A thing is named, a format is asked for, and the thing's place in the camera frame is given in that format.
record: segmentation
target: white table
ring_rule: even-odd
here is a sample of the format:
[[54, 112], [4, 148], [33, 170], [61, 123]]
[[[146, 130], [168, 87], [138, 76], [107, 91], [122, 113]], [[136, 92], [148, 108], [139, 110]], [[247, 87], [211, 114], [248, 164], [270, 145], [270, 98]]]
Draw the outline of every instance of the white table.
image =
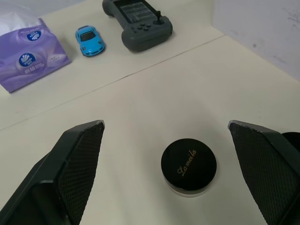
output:
[[[151, 0], [151, 4], [170, 18], [174, 34], [136, 54], [123, 45], [123, 29], [104, 13], [101, 0], [86, 0], [43, 16], [73, 63], [12, 95], [1, 89], [0, 130], [223, 35], [211, 27], [212, 0]], [[80, 52], [75, 31], [87, 24], [97, 28], [107, 45], [101, 56], [85, 58]]]
[[[132, 60], [154, 57], [151, 51]], [[106, 54], [113, 53], [108, 49]], [[98, 67], [80, 56], [76, 61], [71, 66], [77, 69], [80, 62], [91, 70]], [[63, 100], [54, 93], [44, 107], [35, 105], [42, 99], [34, 91], [44, 96], [41, 90], [59, 86], [61, 79], [67, 82], [71, 75], [63, 78], [63, 71], [71, 66], [12, 95], [12, 102], [30, 102], [28, 109], [20, 106], [20, 117], [10, 117], [10, 109], [6, 118], [0, 116], [1, 123], [9, 120], [0, 131], [0, 208], [65, 130], [100, 119], [106, 128], [81, 225], [266, 225], [242, 177], [227, 124], [241, 120], [279, 132], [300, 131], [299, 82], [221, 37], [103, 88], [85, 89], [75, 99], [68, 86], [59, 91]], [[72, 75], [78, 78], [82, 74], [75, 68]], [[196, 198], [171, 191], [160, 168], [165, 148], [181, 138], [204, 142], [217, 158], [210, 189]]]

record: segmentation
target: toy car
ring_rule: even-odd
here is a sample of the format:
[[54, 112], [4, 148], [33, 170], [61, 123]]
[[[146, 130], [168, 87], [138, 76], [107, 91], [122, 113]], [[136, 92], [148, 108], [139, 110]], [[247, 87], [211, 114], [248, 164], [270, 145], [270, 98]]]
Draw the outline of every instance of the toy car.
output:
[[81, 27], [75, 35], [84, 56], [97, 55], [105, 48], [102, 38], [93, 26]]

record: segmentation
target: purple tissue box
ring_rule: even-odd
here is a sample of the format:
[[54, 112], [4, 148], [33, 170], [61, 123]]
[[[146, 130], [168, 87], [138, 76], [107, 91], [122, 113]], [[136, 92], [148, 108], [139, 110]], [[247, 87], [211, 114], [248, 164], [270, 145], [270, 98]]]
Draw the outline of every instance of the purple tissue box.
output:
[[58, 39], [42, 25], [0, 36], [0, 84], [9, 92], [70, 63]]

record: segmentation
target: round black container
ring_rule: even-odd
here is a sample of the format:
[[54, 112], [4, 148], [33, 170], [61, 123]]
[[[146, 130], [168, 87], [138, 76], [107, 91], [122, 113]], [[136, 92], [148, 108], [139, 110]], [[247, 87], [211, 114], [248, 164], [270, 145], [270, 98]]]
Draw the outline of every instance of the round black container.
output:
[[180, 139], [170, 144], [161, 158], [165, 180], [177, 194], [198, 196], [213, 180], [217, 161], [204, 143]]

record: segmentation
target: gray handheld game console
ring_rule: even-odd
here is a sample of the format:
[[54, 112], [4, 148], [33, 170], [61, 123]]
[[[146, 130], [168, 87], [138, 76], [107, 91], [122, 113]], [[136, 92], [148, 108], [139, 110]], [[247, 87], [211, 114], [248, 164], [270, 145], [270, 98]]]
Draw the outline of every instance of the gray handheld game console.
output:
[[166, 41], [173, 26], [145, 0], [103, 0], [104, 12], [114, 16], [124, 29], [122, 41], [126, 48], [141, 52]]

